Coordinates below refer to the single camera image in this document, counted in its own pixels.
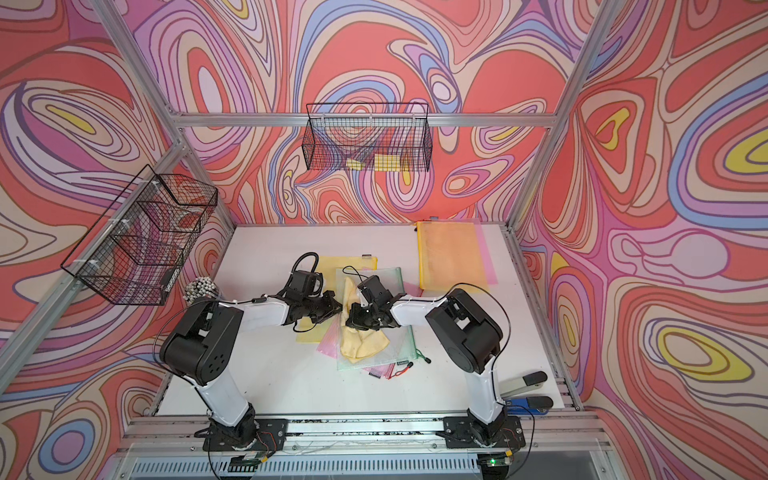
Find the yellow mesh document bag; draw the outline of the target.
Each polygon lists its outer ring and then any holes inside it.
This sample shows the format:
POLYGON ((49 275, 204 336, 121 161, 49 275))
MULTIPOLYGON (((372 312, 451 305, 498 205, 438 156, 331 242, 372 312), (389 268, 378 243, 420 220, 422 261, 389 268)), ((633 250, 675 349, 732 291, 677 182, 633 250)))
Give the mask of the yellow mesh document bag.
POLYGON ((418 222, 419 285, 445 292, 458 283, 488 286, 478 227, 463 222, 418 222))

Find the yellow microfiber cloth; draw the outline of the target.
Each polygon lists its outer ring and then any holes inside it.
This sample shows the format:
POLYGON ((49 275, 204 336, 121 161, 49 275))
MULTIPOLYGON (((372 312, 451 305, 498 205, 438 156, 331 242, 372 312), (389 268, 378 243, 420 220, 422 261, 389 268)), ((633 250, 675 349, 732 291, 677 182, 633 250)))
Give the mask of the yellow microfiber cloth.
POLYGON ((343 283, 343 307, 340 320, 340 353, 352 364, 372 358, 390 345, 390 340, 381 331, 358 330, 346 325, 351 318, 354 304, 361 304, 360 293, 352 279, 346 277, 343 283))

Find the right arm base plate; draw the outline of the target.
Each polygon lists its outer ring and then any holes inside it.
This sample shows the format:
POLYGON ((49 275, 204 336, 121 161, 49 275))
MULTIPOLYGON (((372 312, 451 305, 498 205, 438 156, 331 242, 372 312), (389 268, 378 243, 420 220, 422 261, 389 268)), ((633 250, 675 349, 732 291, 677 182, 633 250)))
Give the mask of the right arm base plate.
POLYGON ((518 416, 501 413, 485 424, 472 415, 444 417, 437 435, 448 449, 505 448, 517 451, 527 445, 518 416))

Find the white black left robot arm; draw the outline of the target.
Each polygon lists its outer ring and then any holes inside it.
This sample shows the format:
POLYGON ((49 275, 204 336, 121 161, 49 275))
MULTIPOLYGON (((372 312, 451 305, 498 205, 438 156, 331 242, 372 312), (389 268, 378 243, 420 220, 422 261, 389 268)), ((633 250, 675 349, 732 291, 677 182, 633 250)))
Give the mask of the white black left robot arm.
POLYGON ((214 424, 235 428, 252 414, 229 370, 237 338, 260 327, 295 325, 308 318, 317 325, 342 311, 335 293, 323 290, 320 273, 292 273, 278 293, 245 301, 203 297, 192 303, 164 340, 159 361, 192 385, 214 424))

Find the pink mesh document bag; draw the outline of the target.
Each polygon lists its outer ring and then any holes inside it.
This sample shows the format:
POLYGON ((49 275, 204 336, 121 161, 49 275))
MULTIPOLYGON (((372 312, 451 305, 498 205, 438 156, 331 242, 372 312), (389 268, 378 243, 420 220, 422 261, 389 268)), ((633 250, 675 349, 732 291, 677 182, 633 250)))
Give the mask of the pink mesh document bag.
POLYGON ((488 285, 496 285, 498 283, 498 278, 493 265, 493 258, 491 255, 491 251, 489 249, 488 242, 484 234, 483 226, 481 223, 475 223, 474 229, 475 229, 478 249, 480 252, 480 258, 481 258, 483 269, 484 269, 486 283, 488 285))

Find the clear mesh document bag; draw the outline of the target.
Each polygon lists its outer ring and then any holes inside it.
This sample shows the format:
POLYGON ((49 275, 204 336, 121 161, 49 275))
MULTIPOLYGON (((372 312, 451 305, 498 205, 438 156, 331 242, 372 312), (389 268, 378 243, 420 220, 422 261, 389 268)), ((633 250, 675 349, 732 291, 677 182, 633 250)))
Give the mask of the clear mesh document bag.
POLYGON ((363 331, 346 326, 352 303, 363 305, 364 302, 357 285, 373 275, 394 296, 409 292, 399 267, 362 271, 337 269, 336 294, 343 301, 344 309, 324 341, 329 355, 336 360, 338 370, 364 370, 377 378, 390 378, 399 369, 419 359, 412 328, 403 326, 363 331))

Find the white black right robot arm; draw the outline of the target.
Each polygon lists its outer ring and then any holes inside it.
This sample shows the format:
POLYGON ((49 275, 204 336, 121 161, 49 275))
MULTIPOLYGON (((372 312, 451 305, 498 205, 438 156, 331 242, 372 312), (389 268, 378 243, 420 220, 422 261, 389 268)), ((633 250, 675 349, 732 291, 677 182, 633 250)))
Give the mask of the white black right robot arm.
POLYGON ((487 292, 459 282, 439 297, 396 295, 377 275, 370 275, 356 286, 360 300, 351 305, 347 326, 361 331, 429 326, 450 360, 465 373, 470 418, 489 426, 503 414, 494 369, 504 334, 472 297, 473 290, 487 292))

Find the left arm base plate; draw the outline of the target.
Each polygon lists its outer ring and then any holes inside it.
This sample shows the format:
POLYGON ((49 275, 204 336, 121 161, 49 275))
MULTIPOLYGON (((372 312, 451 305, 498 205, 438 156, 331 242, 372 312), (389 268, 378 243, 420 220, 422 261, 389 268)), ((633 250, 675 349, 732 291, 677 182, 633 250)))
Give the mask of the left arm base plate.
POLYGON ((282 418, 246 418, 234 427, 211 420, 201 434, 206 452, 278 452, 284 448, 289 422, 282 418))

